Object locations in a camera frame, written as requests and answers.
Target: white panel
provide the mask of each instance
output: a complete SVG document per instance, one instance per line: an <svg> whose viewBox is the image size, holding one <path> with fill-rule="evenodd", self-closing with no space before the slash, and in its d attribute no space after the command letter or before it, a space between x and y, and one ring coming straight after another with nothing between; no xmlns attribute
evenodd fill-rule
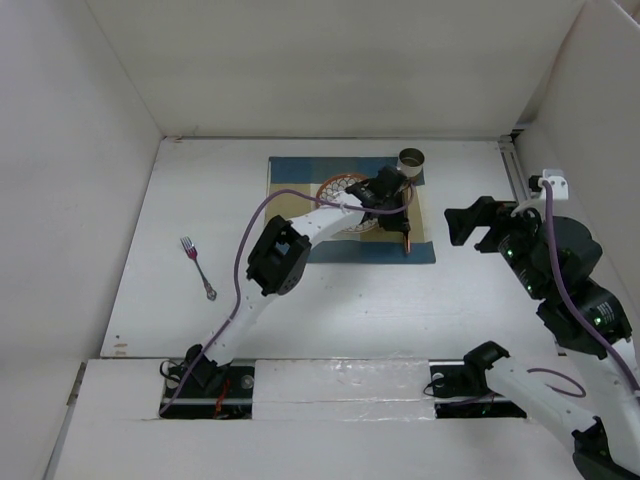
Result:
<svg viewBox="0 0 640 480"><path fill-rule="evenodd" d="M89 362L57 480L580 478L551 434L521 419L158 420L157 367Z"/></svg>
<svg viewBox="0 0 640 480"><path fill-rule="evenodd" d="M42 479L78 367L77 360L0 362L3 479Z"/></svg>
<svg viewBox="0 0 640 480"><path fill-rule="evenodd" d="M449 241L446 208L466 208L480 195L511 198L496 142L199 139L162 143L102 355L182 357L224 322L235 299L233 260L265 198L269 156L393 156L408 146L427 158L420 202L436 263L309 265L295 291L265 310L238 356L458 358L489 339L552 354L536 303L504 260L473 249L483 232L465 247ZM183 235L198 245L218 290L213 303L180 246Z"/></svg>
<svg viewBox="0 0 640 480"><path fill-rule="evenodd" d="M537 121L517 140L525 164L565 170L636 309L639 55L640 27L612 1L588 2L558 57Z"/></svg>
<svg viewBox="0 0 640 480"><path fill-rule="evenodd" d="M166 134L509 133L583 0L89 0Z"/></svg>
<svg viewBox="0 0 640 480"><path fill-rule="evenodd" d="M83 1L0 2L0 65L0 362L86 358L160 134Z"/></svg>

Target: cable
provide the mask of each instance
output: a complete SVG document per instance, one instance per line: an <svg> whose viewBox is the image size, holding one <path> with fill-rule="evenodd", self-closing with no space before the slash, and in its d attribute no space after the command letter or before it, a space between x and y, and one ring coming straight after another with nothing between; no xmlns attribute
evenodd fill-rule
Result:
<svg viewBox="0 0 640 480"><path fill-rule="evenodd" d="M587 396L587 391L584 389L582 385L576 382L569 375L565 375L562 372L551 370L550 368L530 368L529 370L527 370L527 372L528 373L550 373L551 375L555 375L556 377L560 377L566 380L567 382L572 384L574 387L576 387L578 390L580 390L580 393L573 393L573 392L568 392L566 390L562 390L561 388L556 388L556 387L552 387L551 385L547 385L547 387L549 387L551 390L553 390L556 393L560 393L562 395L566 395L567 397L573 397L573 398L584 398Z"/></svg>
<svg viewBox="0 0 640 480"><path fill-rule="evenodd" d="M571 315L578 321L578 323L591 335L600 345L604 347L611 358L618 364L618 367L622 371L622 374L626 377L627 382L629 383L629 387L631 391L636 395L640 392L640 384L638 384L638 380L635 375L629 368L629 365L624 361L622 356L618 353L618 351L613 348L613 346L600 335L600 332L595 329L593 325L589 323L589 321L584 318L584 316L580 313L580 310L575 306L573 300L571 300L571 296L569 292L567 292L567 288L564 285L564 281L562 280L562 271L560 270L560 260L558 259L558 247L556 244L556 234L555 228L553 225L553 187L547 180L543 180L542 186L544 187L547 198L545 205L546 212L546 223L547 226L547 243L549 244L549 257L551 259L551 271L553 272L553 279L556 283L556 287L558 292L560 293L560 297L562 301L566 305ZM640 404L640 397L636 397L638 403Z"/></svg>
<svg viewBox="0 0 640 480"><path fill-rule="evenodd" d="M200 353L198 353L198 355L196 355L196 358L194 358L193 361L189 364L189 367L187 368L186 372L184 372L184 374L182 375L182 379L180 380L178 387L173 393L173 396L160 409L159 414L160 415L164 414L167 411L167 409L169 409L169 407L173 404L173 402L175 402L176 398L178 398L178 396L180 395L180 392L184 388L184 385L187 382L187 379L189 378L189 376L191 376L191 372L193 372L194 367L200 361L200 359L204 356L204 352L206 352L209 349L209 347L211 347L211 345L213 345L213 343L220 337L220 335L222 335L222 332L224 332L225 329L231 324L236 314L238 313L238 310L240 309L240 303L242 301L241 292L240 292L240 260L242 258L242 253L244 252L244 247L247 244L247 240L249 239L249 234L251 233L251 229L253 228L253 225L256 223L256 221L258 220L258 217L260 216L260 213L269 204L269 202L271 202L274 198L279 197L280 195L290 194L290 195L296 195L298 197L304 198L305 200L310 200L316 203L320 203L322 205L326 205L328 207L345 208L346 210L355 210L357 212L365 212L365 213L375 213L378 215L395 215L396 213L405 211L407 208L409 208L409 205L411 205L411 203L413 202L413 199L416 196L416 191L412 184L409 184L409 188L411 189L411 196L409 197L409 200L407 201L407 203L402 207L396 208L393 210L376 210L374 208L344 205L341 203L330 202L329 200L312 197L311 195L305 195L304 193L300 193L290 188L278 190L277 192L273 192L271 195L265 198L263 202L258 206L254 214L251 216L251 219L247 224L247 228L245 229L244 234L242 235L242 239L240 240L240 245L238 245L238 252L236 253L236 258L233 263L233 286L236 291L236 303L233 307L233 310L231 311L231 315L229 315L229 318L225 320L225 322L222 324L220 329L211 337L211 339L207 342L207 344L202 347L202 350L200 350Z"/></svg>

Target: silver fork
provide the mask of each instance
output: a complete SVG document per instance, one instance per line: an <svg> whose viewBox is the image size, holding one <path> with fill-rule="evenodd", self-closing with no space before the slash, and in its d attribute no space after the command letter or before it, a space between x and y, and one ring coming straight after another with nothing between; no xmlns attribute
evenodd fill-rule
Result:
<svg viewBox="0 0 640 480"><path fill-rule="evenodd" d="M200 268L200 264L198 263L198 251L196 250L196 246L193 244L189 237L182 237L180 239L180 243L182 243L182 248L184 248L187 257L189 257L196 264L198 268L198 272L200 273L200 277L202 278L202 283L204 284L204 289L207 292L207 298L212 302L218 296L217 292L213 289L207 277L202 273L202 269Z"/></svg>

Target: white wall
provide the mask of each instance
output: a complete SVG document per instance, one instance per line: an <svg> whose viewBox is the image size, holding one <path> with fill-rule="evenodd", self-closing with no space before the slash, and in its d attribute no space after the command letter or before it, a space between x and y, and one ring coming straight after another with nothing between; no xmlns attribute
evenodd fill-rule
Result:
<svg viewBox="0 0 640 480"><path fill-rule="evenodd" d="M167 135L509 133L583 0L88 0Z"/></svg>
<svg viewBox="0 0 640 480"><path fill-rule="evenodd" d="M0 65L0 362L94 356L160 133L84 1L0 2Z"/></svg>
<svg viewBox="0 0 640 480"><path fill-rule="evenodd" d="M516 142L530 170L565 170L636 310L639 85L640 26L613 1L590 0L561 49L537 120Z"/></svg>

